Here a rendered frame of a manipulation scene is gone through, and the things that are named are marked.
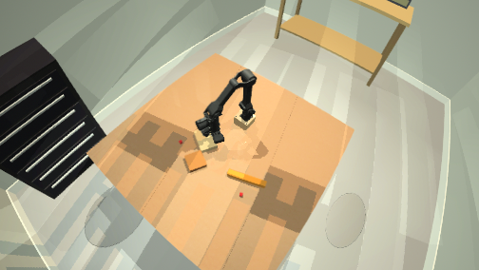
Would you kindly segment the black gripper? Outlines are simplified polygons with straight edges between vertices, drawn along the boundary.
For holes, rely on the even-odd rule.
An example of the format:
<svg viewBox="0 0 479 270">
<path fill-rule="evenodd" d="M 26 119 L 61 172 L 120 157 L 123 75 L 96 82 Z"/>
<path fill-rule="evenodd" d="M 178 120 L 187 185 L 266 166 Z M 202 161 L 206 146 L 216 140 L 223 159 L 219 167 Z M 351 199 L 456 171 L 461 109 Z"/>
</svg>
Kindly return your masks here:
<svg viewBox="0 0 479 270">
<path fill-rule="evenodd" d="M 210 133 L 210 134 L 213 137 L 214 143 L 218 144 L 218 143 L 224 142 L 225 138 L 224 138 L 223 134 L 221 134 L 221 132 L 220 132 L 220 121 L 217 125 L 210 125 L 209 124 L 209 126 L 213 130 L 213 133 Z"/>
</svg>

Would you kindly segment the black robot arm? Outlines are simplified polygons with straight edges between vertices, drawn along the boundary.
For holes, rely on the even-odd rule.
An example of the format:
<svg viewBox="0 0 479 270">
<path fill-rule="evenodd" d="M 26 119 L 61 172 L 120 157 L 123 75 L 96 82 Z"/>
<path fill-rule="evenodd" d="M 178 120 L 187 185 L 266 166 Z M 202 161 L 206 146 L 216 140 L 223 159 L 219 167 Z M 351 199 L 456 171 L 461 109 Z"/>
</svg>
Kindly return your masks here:
<svg viewBox="0 0 479 270">
<path fill-rule="evenodd" d="M 241 77 L 242 83 L 237 81 L 239 77 Z M 198 131 L 200 131 L 205 137 L 209 136 L 210 132 L 213 133 L 213 130 L 210 128 L 209 124 L 217 125 L 219 123 L 219 117 L 222 115 L 224 104 L 239 88 L 243 88 L 242 100 L 239 102 L 239 107 L 242 110 L 240 117 L 245 122 L 252 119 L 253 114 L 255 114 L 256 111 L 253 108 L 251 99 L 253 85 L 257 83 L 257 79 L 258 77 L 249 68 L 238 72 L 235 77 L 231 78 L 220 96 L 215 101 L 212 101 L 203 111 L 202 114 L 204 117 L 195 122 Z"/>
</svg>

